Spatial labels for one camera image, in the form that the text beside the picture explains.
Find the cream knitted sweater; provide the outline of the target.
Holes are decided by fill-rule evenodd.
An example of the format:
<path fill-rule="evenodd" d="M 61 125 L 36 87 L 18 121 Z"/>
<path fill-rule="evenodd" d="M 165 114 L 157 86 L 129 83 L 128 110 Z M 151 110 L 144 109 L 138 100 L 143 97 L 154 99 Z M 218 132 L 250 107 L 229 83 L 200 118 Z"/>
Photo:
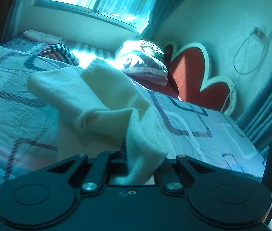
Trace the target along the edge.
<path fill-rule="evenodd" d="M 126 145 L 128 172 L 113 178 L 115 185 L 146 184 L 172 147 L 155 107 L 122 71 L 101 61 L 33 73 L 27 89 L 58 112 L 59 161 Z"/>

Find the patterned bed quilt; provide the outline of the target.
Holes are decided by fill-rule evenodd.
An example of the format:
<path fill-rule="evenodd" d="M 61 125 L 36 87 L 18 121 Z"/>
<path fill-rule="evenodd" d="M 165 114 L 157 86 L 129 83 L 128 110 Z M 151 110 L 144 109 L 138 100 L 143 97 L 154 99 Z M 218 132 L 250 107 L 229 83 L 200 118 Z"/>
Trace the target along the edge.
<path fill-rule="evenodd" d="M 78 68 L 0 46 L 0 184 L 124 141 L 138 169 L 123 184 L 179 154 L 258 178 L 266 165 L 226 114 L 146 89 L 100 59 Z"/>

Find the red heart headboard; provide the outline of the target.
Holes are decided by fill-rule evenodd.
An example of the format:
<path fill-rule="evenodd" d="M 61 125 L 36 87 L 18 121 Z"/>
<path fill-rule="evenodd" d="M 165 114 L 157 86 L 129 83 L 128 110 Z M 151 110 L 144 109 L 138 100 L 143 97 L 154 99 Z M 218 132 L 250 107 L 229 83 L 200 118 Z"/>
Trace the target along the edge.
<path fill-rule="evenodd" d="M 189 43 L 182 48 L 169 41 L 163 47 L 170 78 L 182 101 L 228 116 L 236 109 L 236 88 L 227 76 L 211 75 L 211 60 L 205 46 Z"/>

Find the striped folded garment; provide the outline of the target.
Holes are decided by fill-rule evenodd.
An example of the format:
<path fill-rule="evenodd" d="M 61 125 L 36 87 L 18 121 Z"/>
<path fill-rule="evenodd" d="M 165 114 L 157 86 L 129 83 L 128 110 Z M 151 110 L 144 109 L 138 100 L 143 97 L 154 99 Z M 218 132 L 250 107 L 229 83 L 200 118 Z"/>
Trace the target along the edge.
<path fill-rule="evenodd" d="M 74 66 L 78 66 L 80 64 L 79 58 L 70 51 L 68 46 L 61 43 L 56 43 L 45 48 L 39 52 L 38 56 L 58 60 Z"/>

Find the pink small pillow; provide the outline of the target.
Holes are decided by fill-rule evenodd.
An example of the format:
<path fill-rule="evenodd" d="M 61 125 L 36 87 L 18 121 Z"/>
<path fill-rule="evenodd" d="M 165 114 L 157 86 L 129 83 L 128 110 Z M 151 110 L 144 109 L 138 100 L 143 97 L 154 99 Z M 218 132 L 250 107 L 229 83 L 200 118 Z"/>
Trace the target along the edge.
<path fill-rule="evenodd" d="M 46 43 L 46 44 L 57 44 L 63 41 L 63 38 L 55 35 L 46 34 L 43 32 L 28 30 L 23 32 L 23 36 L 29 40 Z"/>

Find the striped grey pillow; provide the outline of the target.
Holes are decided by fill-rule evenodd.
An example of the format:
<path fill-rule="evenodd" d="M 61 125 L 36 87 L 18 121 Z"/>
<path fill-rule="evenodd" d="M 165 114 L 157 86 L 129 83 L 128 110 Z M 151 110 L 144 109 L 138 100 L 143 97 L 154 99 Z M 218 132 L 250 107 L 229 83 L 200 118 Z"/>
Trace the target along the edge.
<path fill-rule="evenodd" d="M 168 83 L 168 69 L 162 58 L 151 56 L 140 47 L 140 40 L 125 41 L 116 50 L 115 64 L 128 76 L 146 80 L 152 84 L 166 86 Z"/>

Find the left teal curtain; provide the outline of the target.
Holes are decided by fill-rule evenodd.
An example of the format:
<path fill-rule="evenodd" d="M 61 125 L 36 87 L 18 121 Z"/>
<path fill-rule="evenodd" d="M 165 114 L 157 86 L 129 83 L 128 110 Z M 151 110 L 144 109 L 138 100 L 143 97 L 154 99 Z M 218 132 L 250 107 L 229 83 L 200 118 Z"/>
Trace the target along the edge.
<path fill-rule="evenodd" d="M 21 13 L 23 9 L 24 0 L 13 0 L 8 16 L 6 19 L 5 27 L 3 30 L 1 44 L 5 44 L 10 40 L 17 37 L 19 25 L 21 20 Z"/>

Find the colourful folded cloth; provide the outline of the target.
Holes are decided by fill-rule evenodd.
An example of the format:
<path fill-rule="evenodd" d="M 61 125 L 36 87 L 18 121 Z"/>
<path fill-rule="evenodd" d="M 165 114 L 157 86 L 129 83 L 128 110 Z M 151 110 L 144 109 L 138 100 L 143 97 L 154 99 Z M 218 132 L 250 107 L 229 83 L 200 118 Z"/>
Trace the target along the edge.
<path fill-rule="evenodd" d="M 141 49 L 150 54 L 151 56 L 156 56 L 162 58 L 164 53 L 160 47 L 151 41 L 140 40 Z"/>

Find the right teal curtain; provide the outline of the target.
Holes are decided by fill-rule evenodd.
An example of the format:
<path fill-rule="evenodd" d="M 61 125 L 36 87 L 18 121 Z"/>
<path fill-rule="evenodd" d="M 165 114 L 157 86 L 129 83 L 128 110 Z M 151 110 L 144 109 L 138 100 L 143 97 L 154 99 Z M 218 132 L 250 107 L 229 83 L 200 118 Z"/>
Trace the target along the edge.
<path fill-rule="evenodd" d="M 159 26 L 175 11 L 184 0 L 154 0 L 148 17 L 147 26 L 139 34 L 138 38 L 152 41 Z"/>

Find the wall socket with charger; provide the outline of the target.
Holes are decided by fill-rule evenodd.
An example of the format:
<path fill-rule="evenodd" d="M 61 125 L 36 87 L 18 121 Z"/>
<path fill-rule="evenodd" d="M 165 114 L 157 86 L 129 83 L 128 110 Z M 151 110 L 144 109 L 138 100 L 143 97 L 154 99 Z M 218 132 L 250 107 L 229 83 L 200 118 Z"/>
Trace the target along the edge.
<path fill-rule="evenodd" d="M 253 36 L 256 40 L 261 41 L 262 39 L 265 38 L 265 34 L 263 33 L 263 31 L 258 28 L 258 27 L 254 27 L 251 31 L 251 36 Z"/>

